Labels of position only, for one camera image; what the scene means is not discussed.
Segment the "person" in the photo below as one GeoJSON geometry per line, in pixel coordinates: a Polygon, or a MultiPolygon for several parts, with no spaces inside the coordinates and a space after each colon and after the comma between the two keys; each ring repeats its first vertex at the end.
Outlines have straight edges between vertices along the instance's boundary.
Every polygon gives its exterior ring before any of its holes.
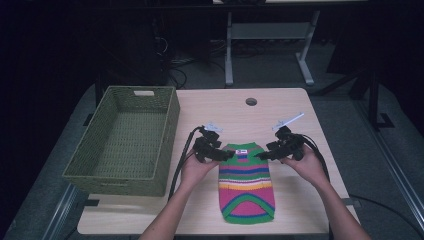
{"type": "MultiPolygon", "coordinates": [[[[304,157],[300,161],[286,157],[280,159],[280,162],[293,168],[318,191],[324,203],[334,239],[371,239],[334,190],[313,150],[307,145],[303,145],[303,151],[304,157]]],[[[192,149],[187,154],[189,157],[181,170],[181,183],[178,189],[159,215],[140,236],[140,240],[173,239],[190,194],[206,174],[219,165],[219,162],[214,160],[201,163],[193,153],[192,149]]]]}

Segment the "striped sweater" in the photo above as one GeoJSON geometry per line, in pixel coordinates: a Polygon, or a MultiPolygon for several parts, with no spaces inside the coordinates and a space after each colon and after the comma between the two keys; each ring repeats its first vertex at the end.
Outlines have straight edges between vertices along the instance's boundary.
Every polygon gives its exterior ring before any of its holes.
{"type": "Polygon", "coordinates": [[[228,144],[234,157],[219,165],[219,204],[229,223],[255,224],[274,219],[275,200],[268,162],[254,157],[256,143],[228,144]]]}

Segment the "green woven basket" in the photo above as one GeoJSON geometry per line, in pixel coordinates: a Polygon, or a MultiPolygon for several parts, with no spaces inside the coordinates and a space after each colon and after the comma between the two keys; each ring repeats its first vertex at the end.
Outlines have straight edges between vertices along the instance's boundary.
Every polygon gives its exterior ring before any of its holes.
{"type": "Polygon", "coordinates": [[[179,113],[173,87],[109,87],[63,177],[89,193],[164,196],[179,113]]]}

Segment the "light wooden tabletop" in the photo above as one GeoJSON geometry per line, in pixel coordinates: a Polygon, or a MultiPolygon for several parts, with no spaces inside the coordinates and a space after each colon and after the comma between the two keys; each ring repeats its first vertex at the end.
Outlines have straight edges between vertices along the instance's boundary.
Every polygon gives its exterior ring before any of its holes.
{"type": "MultiPolygon", "coordinates": [[[[334,162],[324,133],[305,90],[300,88],[178,90],[181,111],[174,142],[167,194],[165,197],[113,196],[91,194],[96,207],[86,206],[78,231],[82,234],[140,234],[156,217],[167,201],[170,183],[189,133],[212,121],[224,131],[219,140],[228,143],[277,140],[272,131],[278,120],[303,112],[305,115],[289,125],[294,133],[311,137],[324,156],[336,191],[348,194],[334,162]],[[246,104],[255,98],[256,106],[246,104]]],[[[275,219],[256,225],[229,224],[224,221],[218,202],[218,168],[214,168],[190,196],[177,234],[181,235],[249,235],[328,233],[328,220],[316,190],[290,167],[269,161],[276,202],[275,219]]],[[[349,210],[357,218],[352,206],[349,210]]]]}

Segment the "forearm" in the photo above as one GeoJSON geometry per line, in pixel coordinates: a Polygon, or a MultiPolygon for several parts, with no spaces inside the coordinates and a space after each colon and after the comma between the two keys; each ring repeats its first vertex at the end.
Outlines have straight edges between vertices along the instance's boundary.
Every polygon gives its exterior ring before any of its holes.
{"type": "Polygon", "coordinates": [[[172,239],[191,192],[191,188],[180,186],[165,208],[162,209],[155,220],[143,232],[140,240],[172,239]]]}
{"type": "Polygon", "coordinates": [[[314,186],[324,203],[325,211],[336,240],[371,239],[346,208],[329,182],[322,182],[314,186]]]}

